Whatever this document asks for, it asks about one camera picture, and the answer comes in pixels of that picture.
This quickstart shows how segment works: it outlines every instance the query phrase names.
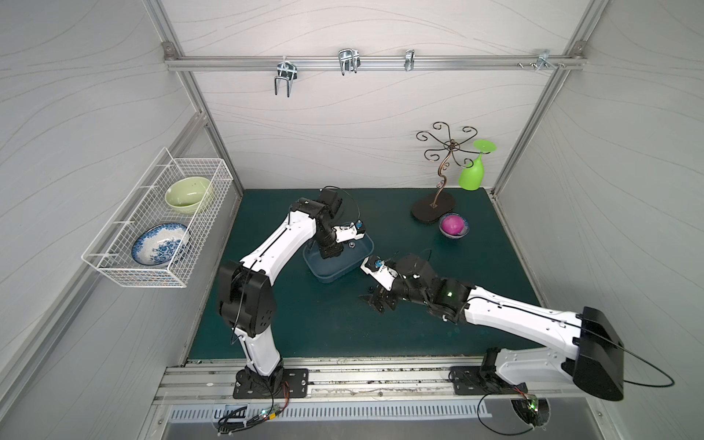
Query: black cable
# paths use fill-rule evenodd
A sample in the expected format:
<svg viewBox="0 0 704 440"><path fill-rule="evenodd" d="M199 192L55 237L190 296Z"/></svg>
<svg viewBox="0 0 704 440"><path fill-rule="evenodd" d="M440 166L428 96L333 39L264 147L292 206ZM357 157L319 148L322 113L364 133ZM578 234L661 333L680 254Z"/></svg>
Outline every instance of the black cable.
<svg viewBox="0 0 704 440"><path fill-rule="evenodd" d="M545 318L545 319L550 320L550 321L552 321L552 322L562 322L562 321L560 321L560 320L556 320L555 318L550 318L549 316L545 316L545 315L541 315L541 314L539 314L539 313L531 312L530 310L525 310L524 308L511 306L511 305L509 305L509 304L500 304L500 303L497 303L496 301L492 301L491 299L484 298L483 296L472 296L471 298L469 298L468 300L466 300L465 304L462 306L462 308L461 308L460 310L464 310L465 307L467 307L467 305L469 304L469 302L470 302L472 299L474 299L474 298L481 298L481 299L484 299L485 301L488 301L489 303L496 304L497 306L500 306L500 307L513 308L513 309L515 309L515 310L520 310L520 311L525 312L525 313L530 313L531 315L539 316L540 318ZM649 361L643 359L641 356L638 356L638 355L635 354L634 352L632 352L632 351L626 349L625 347L622 347L622 346L620 346L619 344L616 344L616 343L615 343L614 341L612 341L611 339L605 338L605 337L601 336L599 333L592 332L590 329L585 329L585 328L583 328L583 327L580 327L579 325L575 325L575 324L572 324L571 322L567 322L567 321L565 321L565 324L571 325L572 327L578 328L578 329L580 329L580 330L584 330L584 331L587 332L587 333L591 333L591 334L593 334L594 336L599 337L599 338L603 339L604 341L607 341L609 344L613 345L614 347L620 348L621 350L623 350L624 352L628 353L629 355L635 357L636 359L640 360L641 362L643 362L643 363L645 363L645 364L651 366L652 368L654 368L655 370L657 370L660 374L662 374L663 376L665 376L666 378L668 378L668 379L670 380L669 384L662 384L662 385L661 385L661 384L643 384L643 383L641 383L641 382L632 382L632 381L630 381L630 380L625 380L625 379L624 379L623 382L625 382L625 383L627 383L627 384L631 384L631 385L647 386L648 388L670 388L671 386L674 386L674 379L672 379L672 376L670 376L669 374L667 374L667 373L666 373L665 371L663 371L661 368L659 368L659 367L657 367L656 365L654 365L652 362L649 362Z"/></svg>
<svg viewBox="0 0 704 440"><path fill-rule="evenodd" d="M425 252L425 251L428 251L428 258L426 259L426 261L429 263L429 262L430 262L430 256L433 254L433 250L430 249L430 248L425 248L425 249L423 249L420 253L423 253L423 252Z"/></svg>
<svg viewBox="0 0 704 440"><path fill-rule="evenodd" d="M350 193L348 193L347 191L345 191L344 189L342 189L342 188L340 188L340 187L335 187L334 185L325 185L322 189L326 189L326 188L335 188L335 189L339 189L339 190L342 191L343 193L347 194L347 195L350 197L350 199L352 199L352 201L354 202L354 204L357 205L357 220L361 219L361 214L360 214L360 211L359 211L359 205L357 204L357 201L354 199L354 197L352 197L352 196L350 195Z"/></svg>
<svg viewBox="0 0 704 440"><path fill-rule="evenodd" d="M247 407L244 406L242 408L237 408L236 410L230 411L228 414L222 416L218 420L218 428L221 428L221 429L225 428L225 430L228 433L229 432L240 432L240 431L244 431L246 429L254 428L255 426L261 425L262 423L269 420L268 418L271 416L271 414L274 411L274 391L271 389L271 387L269 386L269 384L267 382L265 382L265 385L267 387L267 390L269 391L269 395L271 396L271 408L269 408L269 412L266 415L267 418L262 417L262 415L256 415L249 420L245 420L244 422L236 422L236 423L228 422L228 420L231 417L234 417L235 415L240 414L243 411L246 412Z"/></svg>
<svg viewBox="0 0 704 440"><path fill-rule="evenodd" d="M479 416L479 413L481 412L482 401L484 401L484 397L491 396L492 394L496 394L496 393L484 394L484 396L479 400L479 404L477 405L477 419L479 420L479 423L484 425L485 428L487 428L489 431L493 432L494 434L503 435L503 436L517 436L517 435L525 434L527 432L531 432L534 429L534 427L531 426L530 428L526 429L525 431L507 433L507 432L499 432L499 431L496 431L496 430L488 427L486 425L486 423L482 422L482 418Z"/></svg>
<svg viewBox="0 0 704 440"><path fill-rule="evenodd" d="M249 277L252 275L252 268L254 265L257 263L257 260L254 260L254 263L252 263L251 266L249 266L249 271L247 272L247 275L244 278L244 284L246 284L249 281ZM244 291L242 291L239 295L239 308L237 309L237 318L234 319L234 327L232 328L232 335L230 336L230 345L234 345L234 342L237 340L236 337L234 337L234 329L237 328L237 321L239 320L239 312L242 310L242 300L244 299Z"/></svg>
<svg viewBox="0 0 704 440"><path fill-rule="evenodd" d="M622 347L622 346L620 346L619 344L616 344L615 342L611 341L609 338L605 338L605 337L601 336L599 333L592 332L590 329L585 329L585 328L582 328L582 327L580 327L580 326L578 326L578 325L571 324L571 323L569 323L569 322L566 322L566 324L571 325L571 326L573 326L573 327L576 327L576 328L578 328L578 329L582 329L582 330L584 330L584 331L587 332L587 333L591 333L591 334L593 334L594 336L599 337L599 338L603 339L604 341L607 341L609 344L613 345L613 346L616 347L616 348L620 348L621 350L625 351L625 352L628 353L629 355L631 355L631 356L633 356L634 358L640 360L642 363L645 363L645 364L651 366L652 368L654 368L655 370L657 370L660 374L662 374L663 376L665 376L666 378L668 378L668 379L670 380L669 384L644 384L644 383L641 383L641 382L633 382L633 381L626 380L626 379L624 379L623 382L626 382L627 384L631 384L631 385L646 386L646 387L648 387L648 388L670 388L671 386L674 386L674 379L672 379L672 376L670 376L670 375L667 374L666 372L662 371L662 369L661 369L660 367L654 365L652 362L649 362L649 361L643 359L641 356L638 356L638 355L635 354L634 352L632 352L632 351L626 349L625 347Z"/></svg>

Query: green mat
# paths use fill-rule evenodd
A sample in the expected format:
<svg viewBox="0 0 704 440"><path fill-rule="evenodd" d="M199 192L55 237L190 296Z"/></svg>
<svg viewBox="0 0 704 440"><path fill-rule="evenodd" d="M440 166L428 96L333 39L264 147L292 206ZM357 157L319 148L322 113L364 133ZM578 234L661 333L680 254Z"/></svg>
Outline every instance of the green mat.
<svg viewBox="0 0 704 440"><path fill-rule="evenodd" d="M485 191L446 189L457 200L454 211L470 224L469 234L459 240L444 237L437 223L423 225L411 217L413 202L432 189L347 191L359 203L362 221L378 256L388 258L398 251L400 258L430 248L430 264L438 275L471 281L496 294L538 304ZM345 210L341 220L355 220L354 203L345 193L340 192L340 196ZM288 207L300 197L316 199L318 191L245 191L223 258L239 260L252 252L281 224ZM279 273L273 287L278 309L272 330L281 356L477 355L494 346L540 346L490 327L443 322L418 304L401 302L396 311L380 315L358 298L374 284L373 278L362 270L322 284L310 272L299 250ZM232 330L215 309L216 289L213 287L210 292L190 359L244 357L239 343L230 345Z"/></svg>

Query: small bowl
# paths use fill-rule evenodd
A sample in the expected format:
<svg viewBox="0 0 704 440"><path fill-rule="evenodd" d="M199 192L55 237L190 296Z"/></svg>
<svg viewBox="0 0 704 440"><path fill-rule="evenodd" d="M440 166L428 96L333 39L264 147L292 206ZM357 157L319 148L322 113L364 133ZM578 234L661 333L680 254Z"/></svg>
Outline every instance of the small bowl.
<svg viewBox="0 0 704 440"><path fill-rule="evenodd" d="M156 266L169 263L179 244L182 256L190 239L187 228L181 223L163 223L143 233L132 246L132 259L141 265Z"/></svg>
<svg viewBox="0 0 704 440"><path fill-rule="evenodd" d="M465 223L465 226L464 226L464 228L462 228L462 231L460 231L460 234L459 234L459 235L450 235L450 234L448 234L447 232L445 232L445 231L442 230L442 221L445 220L445 218L447 218L447 217L450 216L450 215L457 215L457 216L458 216L459 218L461 218L462 221ZM467 233L470 231L470 224L467 223L467 219L466 219L466 218L464 218L463 216L461 216L461 215L459 215L459 214L447 213L447 214L443 215L442 217L440 217L440 221L439 221L439 223L438 223L438 228L440 229L440 232L442 232L442 234L443 234L445 237L447 237L447 238L449 238L449 239L456 240L456 239L461 239L462 237L464 237L465 235L467 235Z"/></svg>
<svg viewBox="0 0 704 440"><path fill-rule="evenodd" d="M203 212L213 201L213 192L208 191L209 187L210 180L205 177L186 177L166 190L164 201L171 209L181 214L193 214L196 210Z"/></svg>

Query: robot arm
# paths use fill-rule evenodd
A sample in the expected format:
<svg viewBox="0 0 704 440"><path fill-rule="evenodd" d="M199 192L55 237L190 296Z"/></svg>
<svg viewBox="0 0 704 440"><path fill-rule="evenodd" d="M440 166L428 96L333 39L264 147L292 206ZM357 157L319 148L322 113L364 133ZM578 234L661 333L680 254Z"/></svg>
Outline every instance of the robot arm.
<svg viewBox="0 0 704 440"><path fill-rule="evenodd" d="M318 242L323 258L331 258L342 253L343 242L364 237L365 228L359 220L331 225L341 203L331 189L323 189L317 200L299 199L254 252L239 262L220 266L218 311L240 341L247 368L268 381L271 389L278 389L276 371L282 370L270 327L276 311L272 286L281 269L309 239Z"/></svg>
<svg viewBox="0 0 704 440"><path fill-rule="evenodd" d="M606 400L623 399L623 346L599 310L581 314L550 310L499 296L471 283L440 278L427 261L409 254L398 262L370 256L362 271L379 283L365 299L380 313L398 300L423 304L444 321L495 327L544 345L512 351L490 349L477 380L489 391L525 382L574 382Z"/></svg>

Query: wire basket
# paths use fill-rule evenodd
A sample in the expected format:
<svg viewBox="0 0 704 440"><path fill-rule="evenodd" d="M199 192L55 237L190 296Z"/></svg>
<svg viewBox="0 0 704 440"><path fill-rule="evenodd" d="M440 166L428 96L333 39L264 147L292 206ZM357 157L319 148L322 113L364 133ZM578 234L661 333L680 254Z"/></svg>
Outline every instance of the wire basket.
<svg viewBox="0 0 704 440"><path fill-rule="evenodd" d="M186 287L232 184L232 174L223 159L173 158L168 150L166 153L168 156L162 162L168 162L158 164L159 157L164 157L160 155L142 177L142 182L148 182L147 176L156 175L153 183L137 184L82 256L83 261L120 286ZM178 213L166 203L164 193L172 184L192 176L210 180L201 202L210 201L210 204L199 207L194 214ZM138 202L132 209L125 208L130 201ZM121 212L129 214L120 218ZM188 240L180 242L171 260L155 267L135 261L132 247L137 239L151 228L170 222L186 226L188 236Z"/></svg>

